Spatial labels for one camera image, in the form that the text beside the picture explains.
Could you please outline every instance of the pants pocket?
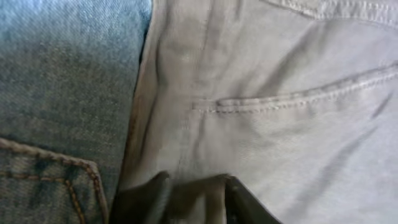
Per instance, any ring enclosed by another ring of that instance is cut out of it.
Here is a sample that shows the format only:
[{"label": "pants pocket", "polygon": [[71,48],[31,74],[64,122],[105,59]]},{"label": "pants pocket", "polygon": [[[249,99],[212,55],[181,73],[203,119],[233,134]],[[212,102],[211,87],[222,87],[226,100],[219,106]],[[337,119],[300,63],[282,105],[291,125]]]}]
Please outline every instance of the pants pocket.
[{"label": "pants pocket", "polygon": [[237,176],[283,223],[396,217],[397,67],[351,77],[284,96],[196,102],[184,169]]},{"label": "pants pocket", "polygon": [[94,162],[0,138],[0,223],[105,223]]}]

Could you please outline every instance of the blue jeans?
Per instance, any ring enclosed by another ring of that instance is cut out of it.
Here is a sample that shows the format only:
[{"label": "blue jeans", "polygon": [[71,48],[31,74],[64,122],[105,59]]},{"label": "blue jeans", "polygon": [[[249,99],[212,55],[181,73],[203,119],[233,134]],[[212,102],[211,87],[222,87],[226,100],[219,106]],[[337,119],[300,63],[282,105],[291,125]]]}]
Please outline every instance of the blue jeans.
[{"label": "blue jeans", "polygon": [[0,1],[0,223],[101,223],[150,0]]}]

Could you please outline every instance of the denim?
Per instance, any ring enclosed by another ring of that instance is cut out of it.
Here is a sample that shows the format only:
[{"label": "denim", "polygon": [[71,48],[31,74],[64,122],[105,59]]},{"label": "denim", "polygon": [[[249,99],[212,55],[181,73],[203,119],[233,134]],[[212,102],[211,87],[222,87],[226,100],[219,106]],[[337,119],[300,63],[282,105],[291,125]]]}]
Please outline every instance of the denim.
[{"label": "denim", "polygon": [[106,222],[151,9],[0,1],[0,223]]},{"label": "denim", "polygon": [[154,1],[120,189],[166,170],[174,223],[225,223],[195,180],[230,173],[283,224],[397,223],[397,24],[388,0]]}]

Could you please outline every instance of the pocket seam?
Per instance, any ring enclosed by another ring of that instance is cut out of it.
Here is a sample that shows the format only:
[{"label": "pocket seam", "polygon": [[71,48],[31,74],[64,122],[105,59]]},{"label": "pocket seam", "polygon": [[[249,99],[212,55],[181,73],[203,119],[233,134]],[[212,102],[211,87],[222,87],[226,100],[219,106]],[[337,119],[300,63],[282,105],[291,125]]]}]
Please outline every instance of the pocket seam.
[{"label": "pocket seam", "polygon": [[75,190],[73,189],[72,183],[61,177],[39,177],[38,175],[26,175],[26,174],[13,174],[12,172],[5,172],[0,170],[0,177],[7,177],[13,179],[21,179],[21,180],[39,180],[39,181],[47,181],[47,182],[58,182],[61,184],[65,184],[68,192],[72,198],[72,204],[75,207],[75,210],[79,216],[79,220],[81,224],[85,224],[86,220],[83,212],[81,211],[81,207],[79,201],[76,197]]},{"label": "pocket seam", "polygon": [[[305,4],[300,4],[292,0],[265,0],[270,4],[286,7],[297,11],[298,13],[312,17],[316,20],[324,21],[330,19],[356,19],[369,22],[383,24],[394,29],[398,28],[397,18],[394,17],[394,12],[398,11],[395,6],[388,4],[380,4],[369,1],[330,1],[323,2],[323,9],[313,8]],[[363,10],[373,10],[375,13],[372,16],[361,13]]]},{"label": "pocket seam", "polygon": [[[346,88],[336,90],[334,92],[331,92],[327,96],[313,96],[313,99],[308,99],[308,100],[302,100],[298,102],[278,102],[278,101],[269,101],[266,104],[269,103],[275,103],[274,106],[266,106],[261,108],[261,101],[258,104],[255,105],[243,105],[243,106],[236,106],[236,105],[228,105],[228,106],[209,106],[208,109],[201,109],[201,108],[196,108],[195,106],[193,107],[193,110],[199,111],[201,113],[263,113],[267,111],[277,111],[277,110],[282,110],[282,109],[289,109],[289,108],[299,108],[301,106],[305,105],[314,105],[319,102],[324,102],[328,100],[333,100],[337,99],[341,96],[349,95],[351,93],[355,93],[360,90],[365,90],[369,89],[375,86],[383,85],[389,80],[394,80],[398,78],[398,73],[393,73],[388,76],[379,78],[377,80],[368,80],[368,82],[363,82],[363,83],[357,83],[354,86],[348,86]],[[244,108],[244,107],[251,107],[251,106],[257,106],[260,107],[258,109],[250,109],[250,108]]]},{"label": "pocket seam", "polygon": [[106,207],[105,207],[105,202],[104,202],[103,198],[101,197],[100,183],[99,183],[98,177],[93,172],[93,170],[89,164],[87,164],[83,161],[76,162],[76,161],[73,161],[70,159],[65,159],[62,157],[63,156],[62,154],[56,155],[54,152],[42,152],[43,149],[40,149],[40,148],[37,148],[34,146],[28,146],[25,144],[19,144],[14,141],[10,141],[10,140],[3,139],[3,138],[0,138],[0,149],[8,149],[8,150],[11,150],[11,151],[14,151],[17,153],[27,154],[30,156],[36,156],[40,159],[50,159],[53,161],[60,162],[62,164],[74,165],[74,166],[78,166],[78,167],[81,167],[82,169],[84,169],[87,172],[90,179],[94,183],[95,195],[96,195],[97,201],[99,202],[99,206],[101,207],[103,223],[106,223]]}]

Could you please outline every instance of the seam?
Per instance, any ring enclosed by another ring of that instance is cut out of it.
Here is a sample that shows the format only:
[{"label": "seam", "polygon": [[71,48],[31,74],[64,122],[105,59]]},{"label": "seam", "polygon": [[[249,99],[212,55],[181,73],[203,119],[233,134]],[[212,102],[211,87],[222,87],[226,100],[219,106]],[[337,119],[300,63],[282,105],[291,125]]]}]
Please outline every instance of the seam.
[{"label": "seam", "polygon": [[[376,78],[372,78],[374,75],[373,73],[380,73],[382,72],[383,75],[378,75]],[[372,71],[371,75],[361,75],[360,77],[356,78],[346,78],[334,83],[329,83],[326,85],[323,85],[321,87],[317,88],[311,88],[308,90],[302,90],[302,91],[294,91],[292,93],[285,93],[282,95],[277,95],[277,96],[270,96],[266,98],[255,98],[256,103],[250,103],[247,104],[245,103],[243,106],[249,106],[249,105],[255,105],[255,104],[260,104],[264,105],[266,103],[279,103],[279,102],[284,102],[284,101],[292,101],[292,100],[299,100],[299,99],[306,99],[306,98],[322,98],[322,97],[327,97],[330,94],[337,94],[340,92],[344,92],[350,89],[356,89],[356,88],[367,88],[370,87],[368,85],[377,85],[379,81],[383,81],[385,79],[391,80],[394,78],[398,78],[398,73],[394,72],[387,72],[386,75],[386,69],[384,70],[378,69]]]},{"label": "seam", "polygon": [[374,86],[385,84],[385,83],[387,83],[387,81],[394,80],[396,78],[398,78],[398,73],[393,74],[392,76],[389,76],[389,77],[381,78],[381,79],[375,80],[373,82],[366,83],[364,85],[354,86],[354,87],[351,87],[351,88],[348,88],[345,90],[337,91],[328,96],[319,96],[318,98],[315,98],[312,100],[303,100],[303,101],[293,102],[293,103],[284,103],[284,104],[275,105],[275,106],[267,106],[267,107],[259,108],[259,109],[226,110],[228,107],[236,108],[236,107],[243,107],[243,106],[220,106],[219,108],[217,108],[217,106],[214,106],[215,109],[203,110],[203,109],[194,108],[193,110],[197,110],[201,113],[262,113],[262,112],[266,112],[266,111],[275,111],[275,110],[282,110],[282,109],[289,109],[289,108],[299,108],[299,107],[305,106],[305,105],[314,105],[314,104],[320,103],[320,102],[335,100],[339,97],[346,96],[346,95],[355,93],[360,90],[365,90],[368,88],[372,88]]},{"label": "seam", "polygon": [[43,155],[40,152],[32,152],[32,151],[37,151],[37,150],[42,150],[42,149],[39,149],[39,148],[33,147],[33,146],[28,146],[25,144],[19,144],[14,141],[10,141],[10,140],[3,139],[3,138],[0,138],[0,149],[8,149],[8,150],[14,151],[16,153],[27,154],[27,155],[34,156],[34,157],[37,157],[40,159],[50,159],[53,161],[60,162],[62,164],[74,165],[74,166],[83,168],[87,172],[90,179],[93,181],[96,199],[99,202],[99,206],[101,207],[103,223],[106,223],[106,212],[105,212],[106,209],[105,209],[105,204],[103,202],[103,198],[101,197],[100,182],[98,180],[98,177],[95,175],[95,173],[91,169],[90,165],[88,165],[82,161],[76,162],[76,161],[72,161],[69,159],[62,158],[62,157],[56,158],[56,157],[54,157],[54,155],[51,155],[51,154]]},{"label": "seam", "polygon": [[376,22],[380,24],[385,24],[387,26],[393,27],[395,29],[398,28],[398,25],[396,24],[398,22],[397,20],[390,19],[391,16],[385,16],[385,13],[389,12],[394,12],[398,11],[398,8],[394,6],[389,6],[386,4],[379,4],[376,2],[368,2],[368,1],[331,1],[328,2],[328,5],[331,7],[352,7],[357,5],[361,6],[365,9],[374,9],[379,13],[382,13],[383,15],[380,16],[363,16],[362,14],[355,13],[352,16],[347,16],[344,15],[344,13],[339,12],[336,14],[333,13],[325,13],[325,12],[320,12],[317,8],[313,8],[310,6],[306,6],[305,4],[300,4],[297,2],[293,2],[292,0],[285,0],[285,1],[279,1],[279,2],[273,2],[270,0],[266,0],[271,4],[276,4],[276,5],[281,5],[285,6],[287,8],[290,8],[292,10],[298,11],[302,14],[305,14],[307,16],[313,17],[314,19],[317,19],[319,21],[322,20],[330,20],[330,19],[357,19],[357,20],[364,20],[364,21],[369,21],[369,22]]},{"label": "seam", "polygon": [[84,214],[81,211],[79,201],[76,197],[75,190],[73,189],[72,183],[69,180],[64,179],[64,178],[58,178],[58,177],[39,177],[37,175],[13,174],[11,172],[4,172],[4,171],[0,171],[0,176],[7,177],[7,178],[13,178],[13,179],[39,180],[39,181],[58,182],[61,184],[65,184],[65,186],[68,189],[68,192],[70,194],[70,197],[72,198],[72,204],[75,207],[75,210],[79,216],[80,224],[86,223]]}]

